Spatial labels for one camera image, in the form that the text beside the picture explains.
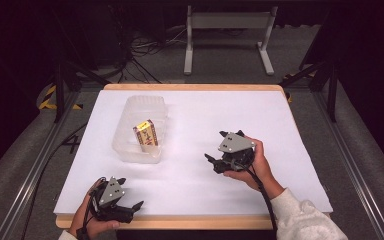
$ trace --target white paper sheet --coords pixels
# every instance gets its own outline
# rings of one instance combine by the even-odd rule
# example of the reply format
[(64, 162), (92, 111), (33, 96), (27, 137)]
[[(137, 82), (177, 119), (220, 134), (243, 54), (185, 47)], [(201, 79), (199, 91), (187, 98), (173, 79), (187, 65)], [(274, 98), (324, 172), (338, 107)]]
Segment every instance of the white paper sheet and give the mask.
[[(162, 96), (167, 105), (158, 164), (123, 162), (111, 147), (123, 106), (133, 95)], [(284, 187), (299, 200), (311, 200), (320, 211), (332, 212), (281, 92), (113, 90), (99, 94), (54, 212), (74, 214), (99, 177), (114, 176), (127, 179), (119, 205), (145, 201), (136, 215), (268, 214), (260, 193), (216, 174), (204, 157), (221, 157), (219, 131), (238, 130), (264, 142), (273, 174)]]

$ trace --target sleeve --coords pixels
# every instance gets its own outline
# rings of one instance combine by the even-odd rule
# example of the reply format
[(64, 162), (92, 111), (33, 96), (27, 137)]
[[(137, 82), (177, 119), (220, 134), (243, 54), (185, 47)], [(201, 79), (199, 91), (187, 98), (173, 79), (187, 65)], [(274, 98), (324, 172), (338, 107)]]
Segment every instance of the sleeve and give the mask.
[(270, 202), (278, 219), (278, 240), (348, 239), (312, 202), (299, 202), (288, 188)]
[(73, 235), (69, 234), (67, 231), (62, 231), (58, 240), (77, 240)]

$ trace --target yellow and brown box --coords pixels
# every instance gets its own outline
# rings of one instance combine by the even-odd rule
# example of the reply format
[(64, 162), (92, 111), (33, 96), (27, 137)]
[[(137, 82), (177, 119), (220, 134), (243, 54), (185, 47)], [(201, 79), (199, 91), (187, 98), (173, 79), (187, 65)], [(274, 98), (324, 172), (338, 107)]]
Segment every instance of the yellow and brown box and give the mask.
[(148, 119), (133, 128), (140, 145), (158, 146), (154, 123)]

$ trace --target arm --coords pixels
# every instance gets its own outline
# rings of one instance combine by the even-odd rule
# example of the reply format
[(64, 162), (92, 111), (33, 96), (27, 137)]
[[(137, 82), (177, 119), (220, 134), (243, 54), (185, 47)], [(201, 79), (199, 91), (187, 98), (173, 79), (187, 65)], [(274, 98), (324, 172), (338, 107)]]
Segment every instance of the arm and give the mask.
[[(253, 168), (261, 180), (278, 219), (278, 239), (347, 239), (344, 233), (330, 218), (317, 210), (310, 201), (299, 202), (289, 189), (283, 188), (273, 176), (270, 165), (264, 156), (263, 143), (255, 143)], [(226, 177), (245, 182), (259, 191), (257, 183), (246, 171), (226, 171)]]
[[(98, 180), (90, 190), (98, 186), (102, 183), (102, 180)], [(83, 227), (83, 220), (85, 217), (85, 213), (87, 210), (87, 206), (89, 203), (90, 195), (89, 192), (86, 194), (85, 198), (83, 199), (82, 204), (77, 209), (76, 213), (74, 214), (73, 221), (71, 222), (71, 226), (67, 231), (63, 231), (61, 236), (59, 237), (59, 240), (71, 240), (71, 239), (77, 239), (77, 229)], [(120, 223), (118, 221), (98, 221), (96, 220), (92, 214), (89, 212), (87, 219), (90, 221), (86, 225), (88, 236), (93, 239), (96, 238), (101, 232), (105, 232), (112, 229), (118, 229), (120, 226)]]

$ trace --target clear plastic bin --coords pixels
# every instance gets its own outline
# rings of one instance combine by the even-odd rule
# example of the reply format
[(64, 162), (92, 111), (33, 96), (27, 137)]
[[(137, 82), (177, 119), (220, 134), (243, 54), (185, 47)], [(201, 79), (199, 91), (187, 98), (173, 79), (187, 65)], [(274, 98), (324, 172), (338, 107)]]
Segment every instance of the clear plastic bin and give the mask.
[[(148, 119), (154, 123), (158, 140), (158, 146), (145, 146), (149, 153), (142, 151), (133, 131), (133, 127)], [(129, 97), (114, 134), (113, 149), (124, 162), (158, 163), (161, 159), (161, 150), (164, 144), (166, 120), (167, 108), (163, 97)]]

